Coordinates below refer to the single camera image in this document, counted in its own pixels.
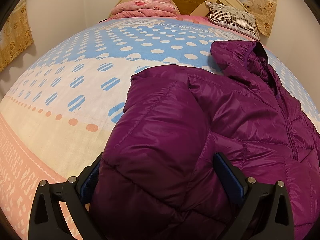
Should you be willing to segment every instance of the pink blanket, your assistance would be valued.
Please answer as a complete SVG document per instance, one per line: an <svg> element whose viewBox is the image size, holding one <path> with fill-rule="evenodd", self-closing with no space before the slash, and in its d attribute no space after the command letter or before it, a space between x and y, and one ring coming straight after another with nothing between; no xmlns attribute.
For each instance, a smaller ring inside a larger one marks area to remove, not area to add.
<svg viewBox="0 0 320 240"><path fill-rule="evenodd" d="M171 0L133 0L118 4L111 10L113 16L109 19L129 17L176 17L177 8Z"/></svg>

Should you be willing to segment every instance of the metal screw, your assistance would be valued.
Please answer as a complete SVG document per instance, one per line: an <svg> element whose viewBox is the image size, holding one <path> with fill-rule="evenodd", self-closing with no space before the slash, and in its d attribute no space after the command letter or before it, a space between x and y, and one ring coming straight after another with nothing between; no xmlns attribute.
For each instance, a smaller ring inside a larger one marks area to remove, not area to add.
<svg viewBox="0 0 320 240"><path fill-rule="evenodd" d="M282 180L279 180L279 181L278 181L278 185L279 185L280 187L284 187L284 182L283 182Z"/></svg>
<svg viewBox="0 0 320 240"><path fill-rule="evenodd" d="M68 179L68 182L70 182L70 183L75 183L76 180L77 180L77 177L72 176L72 177L70 177L70 178Z"/></svg>
<svg viewBox="0 0 320 240"><path fill-rule="evenodd" d="M257 181L254 177L249 177L248 179L248 182L251 183L251 184L255 184Z"/></svg>
<svg viewBox="0 0 320 240"><path fill-rule="evenodd" d="M47 181L43 179L40 181L39 186L43 187L45 184L47 184Z"/></svg>

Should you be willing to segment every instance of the striped pillowcase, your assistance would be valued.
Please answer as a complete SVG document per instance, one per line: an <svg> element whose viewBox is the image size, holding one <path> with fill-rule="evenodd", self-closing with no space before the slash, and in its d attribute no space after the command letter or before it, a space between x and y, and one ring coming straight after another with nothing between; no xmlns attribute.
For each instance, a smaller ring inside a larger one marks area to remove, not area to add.
<svg viewBox="0 0 320 240"><path fill-rule="evenodd" d="M208 18L211 22L260 41L255 17L251 13L218 3L206 2L206 4L210 8Z"/></svg>

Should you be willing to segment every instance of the beige curtain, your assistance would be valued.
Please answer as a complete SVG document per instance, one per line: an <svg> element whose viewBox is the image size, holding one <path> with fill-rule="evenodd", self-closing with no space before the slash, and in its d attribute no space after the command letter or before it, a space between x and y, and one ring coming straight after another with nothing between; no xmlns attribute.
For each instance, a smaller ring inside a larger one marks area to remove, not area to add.
<svg viewBox="0 0 320 240"><path fill-rule="evenodd" d="M32 43L26 0L21 0L0 31L0 72Z"/></svg>
<svg viewBox="0 0 320 240"><path fill-rule="evenodd" d="M277 0L239 0L256 17L258 30L269 37L276 14Z"/></svg>

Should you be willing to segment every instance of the white wall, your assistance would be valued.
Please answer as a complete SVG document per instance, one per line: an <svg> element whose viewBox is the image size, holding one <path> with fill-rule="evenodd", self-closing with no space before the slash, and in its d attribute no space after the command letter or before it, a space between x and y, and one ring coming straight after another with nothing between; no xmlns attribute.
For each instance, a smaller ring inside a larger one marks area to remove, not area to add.
<svg viewBox="0 0 320 240"><path fill-rule="evenodd" d="M0 98L39 57L61 41L108 17L119 0L27 0L35 43L0 73ZM296 75L320 109L320 25L303 0L278 0L266 45Z"/></svg>
<svg viewBox="0 0 320 240"><path fill-rule="evenodd" d="M0 98L39 57L86 28L84 0L27 0L34 44L0 73Z"/></svg>
<svg viewBox="0 0 320 240"><path fill-rule="evenodd" d="M320 25L303 0L278 0L270 38L261 42L298 78L320 111Z"/></svg>

